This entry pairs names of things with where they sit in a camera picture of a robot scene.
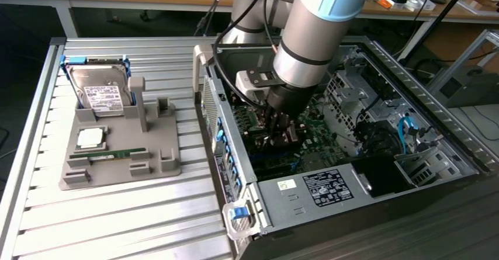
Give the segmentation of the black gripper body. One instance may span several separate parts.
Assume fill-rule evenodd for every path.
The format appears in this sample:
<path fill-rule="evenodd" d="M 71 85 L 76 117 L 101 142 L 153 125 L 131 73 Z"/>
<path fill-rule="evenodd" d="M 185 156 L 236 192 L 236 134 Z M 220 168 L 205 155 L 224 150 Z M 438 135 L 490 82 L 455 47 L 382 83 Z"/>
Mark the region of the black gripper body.
<path fill-rule="evenodd" d="M 316 87 L 298 88 L 291 85 L 270 88 L 267 103 L 280 113 L 298 117 L 307 108 Z"/>

